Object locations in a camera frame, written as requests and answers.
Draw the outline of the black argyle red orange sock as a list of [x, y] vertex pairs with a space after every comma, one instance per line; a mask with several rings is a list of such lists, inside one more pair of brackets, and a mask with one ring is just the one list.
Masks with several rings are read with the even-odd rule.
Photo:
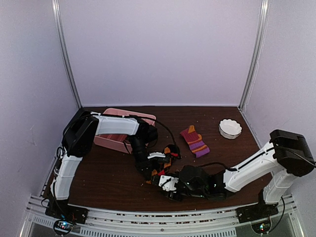
[[177, 159], [180, 159], [180, 155], [178, 153], [178, 147], [175, 146], [174, 144], [167, 145], [163, 149], [162, 153], [166, 155], [166, 158], [152, 158], [148, 160], [157, 161], [159, 163], [168, 163], [172, 161], [172, 164], [173, 164]]

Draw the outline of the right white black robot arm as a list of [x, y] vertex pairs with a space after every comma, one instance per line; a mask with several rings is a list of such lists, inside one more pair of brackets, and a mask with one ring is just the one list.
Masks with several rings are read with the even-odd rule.
[[296, 178], [311, 173], [315, 167], [316, 162], [303, 135], [276, 129], [258, 152], [231, 168], [210, 175], [201, 166], [186, 165], [178, 174], [160, 176], [158, 186], [172, 200], [181, 200], [183, 196], [225, 200], [277, 169], [278, 173], [261, 191], [260, 202], [253, 207], [253, 214], [263, 218]]

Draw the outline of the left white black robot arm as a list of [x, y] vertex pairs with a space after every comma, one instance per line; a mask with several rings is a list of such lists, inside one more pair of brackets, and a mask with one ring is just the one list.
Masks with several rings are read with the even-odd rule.
[[178, 151], [170, 148], [160, 153], [148, 153], [147, 144], [158, 138], [157, 129], [147, 123], [148, 117], [136, 115], [105, 115], [79, 109], [63, 131], [61, 146], [57, 148], [54, 179], [48, 192], [46, 214], [60, 219], [77, 220], [86, 213], [68, 205], [69, 191], [77, 167], [92, 148], [95, 136], [123, 134], [127, 136], [137, 170], [149, 180], [154, 171], [169, 167]]

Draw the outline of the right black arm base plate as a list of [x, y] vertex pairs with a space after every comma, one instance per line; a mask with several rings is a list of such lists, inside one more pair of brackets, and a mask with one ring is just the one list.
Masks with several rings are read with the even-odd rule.
[[278, 214], [277, 205], [254, 204], [236, 209], [239, 223], [252, 222]]

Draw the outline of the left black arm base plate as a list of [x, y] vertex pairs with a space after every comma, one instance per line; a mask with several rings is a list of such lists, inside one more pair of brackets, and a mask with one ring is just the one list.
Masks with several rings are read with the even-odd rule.
[[66, 208], [52, 206], [46, 208], [45, 215], [72, 223], [85, 224], [88, 209], [76, 206], [66, 206]]

